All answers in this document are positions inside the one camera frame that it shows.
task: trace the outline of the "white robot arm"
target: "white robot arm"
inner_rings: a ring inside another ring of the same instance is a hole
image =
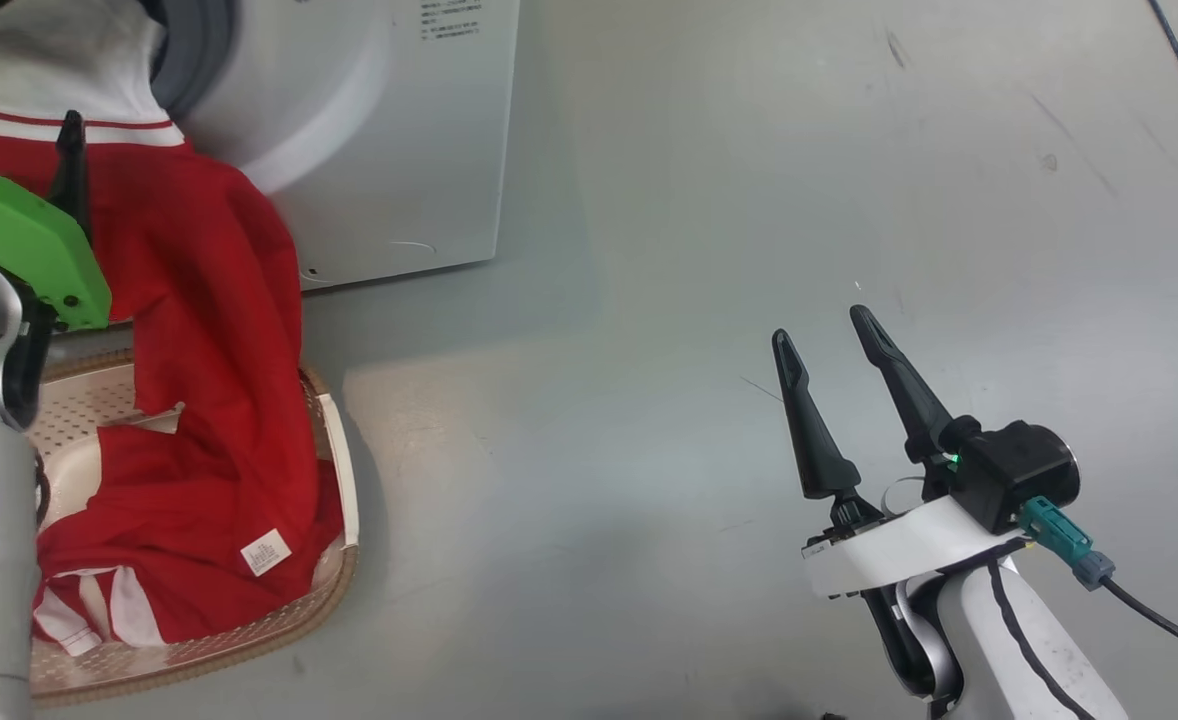
[[[863,599],[892,669],[928,704],[932,719],[1125,719],[1010,560],[1030,541],[1025,506],[1055,510],[1078,496],[1068,448],[1023,421],[981,432],[968,416],[951,418],[867,308],[854,306],[851,319],[895,401],[909,460],[926,468],[924,506],[887,518],[860,498],[858,469],[825,427],[793,342],[776,332],[772,345],[803,494],[833,502],[833,527],[803,550],[814,592]]]

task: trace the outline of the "teal cable connector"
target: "teal cable connector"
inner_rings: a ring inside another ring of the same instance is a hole
[[[1074,526],[1073,520],[1060,511],[1054,502],[1043,496],[1025,502],[1020,509],[1019,523],[1034,542],[1064,560],[1088,592],[1100,587],[1103,579],[1114,574],[1114,562],[1105,553],[1092,550],[1091,536]]]

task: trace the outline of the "beige basket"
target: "beige basket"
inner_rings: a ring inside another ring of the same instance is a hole
[[[327,389],[310,370],[302,370],[300,384],[315,422],[318,456],[335,462],[345,509],[345,531],[320,557],[313,590],[256,623],[165,647],[135,648],[105,642],[72,658],[59,646],[35,641],[29,679],[37,706],[57,707],[123,696],[221,671],[305,638],[336,610],[357,566],[352,468],[339,414]],[[98,427],[130,423],[159,430],[174,429],[179,410],[146,418],[135,410],[133,402],[135,382],[131,352],[48,368],[42,379],[41,414],[27,432],[42,455],[51,483],[46,523],[81,510],[95,491],[99,478],[90,482],[74,478],[77,473],[70,469],[81,465],[85,470],[87,462],[95,462],[99,468]]]

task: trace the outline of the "floor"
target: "floor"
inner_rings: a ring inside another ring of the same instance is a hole
[[[1178,620],[1178,68],[1146,4],[522,13],[498,258],[306,302],[360,480],[346,603],[44,719],[922,716],[800,570],[827,509],[772,331],[868,494],[913,474],[854,302],[954,414],[1068,440],[1070,511]],[[1132,716],[1178,716],[1178,643],[1018,564]]]

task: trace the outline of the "white washing machine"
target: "white washing machine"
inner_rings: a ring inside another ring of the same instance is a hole
[[[272,197],[311,288],[496,255],[519,0],[143,0],[164,108]]]

